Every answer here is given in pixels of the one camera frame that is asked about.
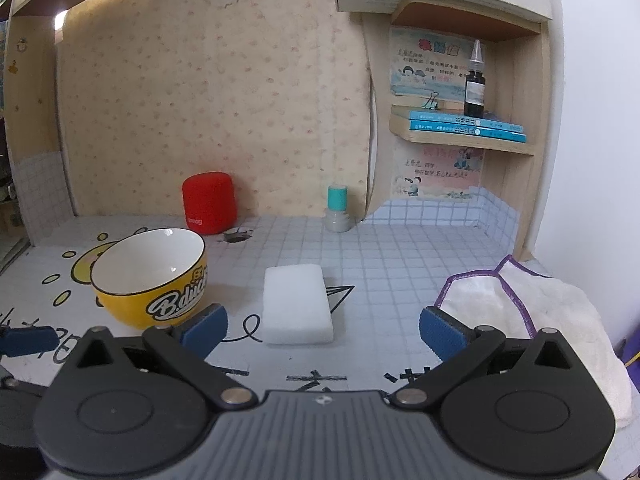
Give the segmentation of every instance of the floral wallpaper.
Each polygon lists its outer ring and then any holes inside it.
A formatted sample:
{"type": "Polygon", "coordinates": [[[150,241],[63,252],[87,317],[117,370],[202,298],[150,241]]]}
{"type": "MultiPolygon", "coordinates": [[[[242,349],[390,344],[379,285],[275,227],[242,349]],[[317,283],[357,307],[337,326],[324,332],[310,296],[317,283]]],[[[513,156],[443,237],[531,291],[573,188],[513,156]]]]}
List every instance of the floral wallpaper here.
{"type": "Polygon", "coordinates": [[[66,17],[59,107],[81,215],[181,214],[191,174],[232,175],[241,214],[364,216],[369,69],[334,0],[88,0],[66,17]]]}

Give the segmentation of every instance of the cartoon sun drawing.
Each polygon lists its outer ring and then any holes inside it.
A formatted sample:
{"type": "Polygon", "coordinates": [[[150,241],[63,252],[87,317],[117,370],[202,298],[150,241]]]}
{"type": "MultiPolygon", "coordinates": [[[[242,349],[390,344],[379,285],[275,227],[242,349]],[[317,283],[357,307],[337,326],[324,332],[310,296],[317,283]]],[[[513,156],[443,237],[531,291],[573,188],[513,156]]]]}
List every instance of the cartoon sun drawing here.
{"type": "MultiPolygon", "coordinates": [[[[135,231],[133,234],[137,235],[139,233],[143,233],[144,231],[148,231],[148,228],[141,227],[140,229],[135,231]]],[[[108,238],[109,238],[109,235],[107,233],[100,233],[99,235],[97,235],[96,240],[98,240],[99,242],[103,242],[108,238]]],[[[71,279],[74,280],[76,283],[79,283],[80,285],[91,285],[91,269],[93,269],[96,260],[100,258],[100,256],[102,256],[104,251],[106,251],[109,247],[111,247],[112,245],[115,245],[118,242],[119,240],[116,240],[114,242],[103,243],[98,246],[95,246],[92,249],[89,249],[87,252],[82,254],[73,264],[73,267],[71,267],[71,274],[70,274],[71,279]]],[[[76,253],[75,251],[65,251],[64,253],[62,253],[62,257],[65,259],[74,258],[77,255],[78,253],[76,253]]],[[[60,274],[52,274],[44,278],[44,280],[42,280],[41,283],[43,285],[49,285],[50,283],[55,282],[59,278],[60,278],[60,274]]],[[[71,297],[71,290],[69,289],[64,290],[63,292],[61,292],[56,296],[56,299],[53,300],[52,305],[60,306],[63,303],[65,303],[65,301],[68,300],[70,297],[71,297]]],[[[102,307],[102,305],[98,302],[98,298],[95,298],[95,304],[99,307],[102,307]]]]}

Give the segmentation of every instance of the white wall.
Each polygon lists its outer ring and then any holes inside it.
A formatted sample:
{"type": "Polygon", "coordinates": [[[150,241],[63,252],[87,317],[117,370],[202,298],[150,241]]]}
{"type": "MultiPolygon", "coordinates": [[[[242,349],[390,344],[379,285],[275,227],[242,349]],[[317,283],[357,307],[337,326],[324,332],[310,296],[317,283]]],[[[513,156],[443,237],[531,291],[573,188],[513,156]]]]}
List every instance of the white wall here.
{"type": "Polygon", "coordinates": [[[562,0],[564,96],[534,255],[613,342],[640,322],[640,0],[562,0]]]}

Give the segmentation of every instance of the blue book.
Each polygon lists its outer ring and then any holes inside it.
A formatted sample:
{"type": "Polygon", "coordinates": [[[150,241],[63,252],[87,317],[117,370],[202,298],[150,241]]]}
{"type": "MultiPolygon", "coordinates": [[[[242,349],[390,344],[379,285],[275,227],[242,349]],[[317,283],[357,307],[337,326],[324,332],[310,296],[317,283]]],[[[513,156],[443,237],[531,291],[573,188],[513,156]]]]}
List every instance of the blue book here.
{"type": "Polygon", "coordinates": [[[466,126],[466,124],[439,123],[437,121],[409,121],[410,130],[423,130],[427,132],[443,132],[446,134],[465,134],[478,137],[491,137],[492,139],[514,140],[515,142],[527,142],[525,134],[495,130],[494,128],[481,128],[480,126],[466,126]]]}
{"type": "Polygon", "coordinates": [[[437,121],[439,123],[465,124],[466,126],[481,126],[494,130],[505,130],[521,134],[524,129],[519,124],[503,123],[495,120],[496,117],[489,112],[485,112],[486,118],[478,119],[467,117],[456,113],[437,112],[435,110],[425,110],[424,108],[411,108],[408,106],[393,106],[391,113],[414,121],[437,121]]]}

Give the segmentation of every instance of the bowl rim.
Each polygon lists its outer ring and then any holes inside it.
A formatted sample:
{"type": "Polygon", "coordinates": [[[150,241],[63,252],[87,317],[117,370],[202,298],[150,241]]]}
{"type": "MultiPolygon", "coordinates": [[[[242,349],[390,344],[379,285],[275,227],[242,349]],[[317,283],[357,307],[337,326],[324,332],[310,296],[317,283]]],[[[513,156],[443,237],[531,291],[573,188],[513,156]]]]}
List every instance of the bowl rim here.
{"type": "Polygon", "coordinates": [[[139,292],[108,292],[106,290],[102,290],[99,286],[97,286],[94,282],[94,268],[92,267],[91,269],[91,273],[89,274],[89,279],[91,280],[91,286],[93,288],[95,288],[95,290],[100,291],[103,294],[106,294],[107,296],[117,296],[117,297],[126,297],[126,296],[138,296],[139,294],[146,294],[148,292],[153,292],[154,290],[157,290],[158,288],[162,288],[164,286],[169,285],[169,283],[174,282],[175,280],[179,280],[180,278],[182,278],[183,276],[185,276],[186,274],[188,274],[189,272],[191,272],[195,266],[198,264],[198,262],[202,259],[202,257],[204,256],[205,251],[207,250],[207,245],[205,243],[204,238],[198,234],[196,231],[191,231],[190,229],[185,229],[184,227],[157,227],[155,229],[148,229],[146,231],[142,231],[141,233],[135,233],[132,235],[129,235],[127,237],[124,237],[122,240],[118,240],[116,243],[114,243],[111,247],[107,248],[106,251],[104,251],[100,256],[104,256],[107,252],[109,252],[111,249],[113,249],[115,246],[117,246],[119,243],[123,242],[124,240],[129,240],[130,238],[136,237],[136,236],[140,236],[140,235],[145,235],[147,233],[151,233],[153,231],[164,231],[166,229],[172,229],[175,231],[185,231],[188,232],[190,234],[196,235],[201,241],[202,241],[202,251],[200,252],[200,256],[197,257],[196,261],[193,263],[193,265],[191,267],[189,267],[189,269],[185,270],[183,273],[181,273],[178,276],[175,276],[174,278],[170,279],[167,282],[162,283],[161,285],[156,285],[153,286],[152,288],[148,288],[147,290],[140,290],[139,292]]]}

